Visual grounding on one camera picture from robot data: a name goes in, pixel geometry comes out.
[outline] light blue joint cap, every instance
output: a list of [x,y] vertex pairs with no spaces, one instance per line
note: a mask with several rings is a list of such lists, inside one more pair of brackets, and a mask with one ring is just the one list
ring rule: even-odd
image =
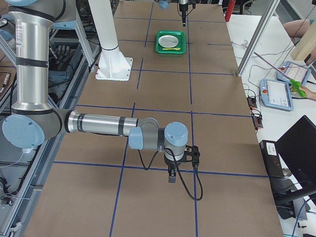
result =
[[160,0],[158,2],[158,5],[161,7],[162,10],[166,10],[169,7],[169,3],[164,0]]
[[55,24],[52,26],[53,29],[58,29],[58,30],[74,30],[76,27],[77,27],[77,20],[55,22]]
[[188,129],[180,122],[172,122],[164,129],[164,137],[171,145],[181,147],[188,142]]
[[0,30],[0,35],[5,41],[10,41],[13,39],[13,35],[11,35],[8,31]]
[[5,0],[8,4],[13,6],[28,6],[31,5],[38,0]]
[[45,134],[31,118],[24,115],[10,115],[2,124],[5,138],[19,148],[31,148],[42,144]]
[[128,134],[128,145],[131,149],[143,149],[143,132],[140,127],[130,129]]

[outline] tablet screen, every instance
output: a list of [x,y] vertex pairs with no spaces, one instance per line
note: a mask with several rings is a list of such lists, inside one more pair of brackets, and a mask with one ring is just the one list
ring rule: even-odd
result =
[[267,80],[267,86],[270,104],[290,107],[285,83]]
[[286,70],[286,74],[294,79],[297,80],[299,82],[302,82],[302,80],[304,79],[304,77],[306,76],[306,73],[308,72],[308,69],[297,66],[293,63],[290,63],[288,66],[288,69]]

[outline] white cable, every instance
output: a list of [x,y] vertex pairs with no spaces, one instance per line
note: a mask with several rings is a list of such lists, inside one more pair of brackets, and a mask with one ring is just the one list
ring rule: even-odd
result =
[[15,165],[15,164],[19,163],[20,160],[22,159],[23,155],[24,155],[24,152],[22,153],[21,157],[19,158],[19,160],[17,162],[9,164],[9,165],[6,165],[6,166],[1,166],[0,168],[6,168],[6,167],[9,167],[9,166],[12,166],[12,165]]

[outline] black strap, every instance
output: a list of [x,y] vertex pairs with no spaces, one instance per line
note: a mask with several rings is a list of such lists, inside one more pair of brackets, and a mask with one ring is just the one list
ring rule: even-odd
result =
[[60,131],[61,131],[61,128],[63,127],[63,122],[62,122],[62,120],[61,120],[60,115],[59,115],[56,111],[53,110],[53,113],[56,114],[56,116],[58,117],[58,120],[59,120],[59,131],[58,131],[58,133],[57,133],[57,134],[59,134]]
[[158,152],[164,151],[164,128],[158,128],[157,150]]
[[23,13],[26,13],[29,15],[39,16],[39,17],[45,18],[47,20],[50,20],[52,22],[55,22],[55,17],[53,17],[52,15],[48,15],[46,13],[36,11],[33,9],[29,9],[29,8],[25,8],[25,7],[21,7],[21,6],[9,6],[9,12],[10,11],[23,12]]
[[124,123],[125,123],[126,117],[120,117],[118,121],[118,135],[124,136]]
[[51,110],[16,110],[12,108],[12,113],[17,115],[47,115],[53,112],[53,109]]
[[66,116],[65,116],[65,121],[64,121],[64,126],[65,126],[65,130],[66,132],[70,133],[69,129],[68,129],[68,121],[69,121],[69,116],[71,114],[71,112],[74,111],[74,110],[69,110],[67,113],[66,113]]
[[77,120],[77,129],[79,132],[85,132],[82,128],[82,122],[83,122],[83,118],[86,114],[80,114],[78,116],[78,120]]
[[65,13],[65,10],[66,10],[66,0],[64,0],[64,3],[63,3],[63,9],[61,10],[60,14],[56,17],[56,21],[59,20]]
[[112,48],[112,49],[105,49],[105,48],[102,48],[102,49],[104,49],[106,51],[111,51],[111,50],[117,49],[118,47],[119,47],[119,45],[117,45],[115,48]]
[[35,59],[29,59],[29,58],[16,57],[15,63],[16,65],[21,65],[21,66],[48,68],[47,61],[41,61],[41,60],[35,60]]

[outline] white pillar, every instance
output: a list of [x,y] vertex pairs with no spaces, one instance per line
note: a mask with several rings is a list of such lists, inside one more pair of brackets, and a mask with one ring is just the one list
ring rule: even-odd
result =
[[96,79],[128,80],[133,59],[119,50],[110,0],[89,0],[94,24],[102,47]]

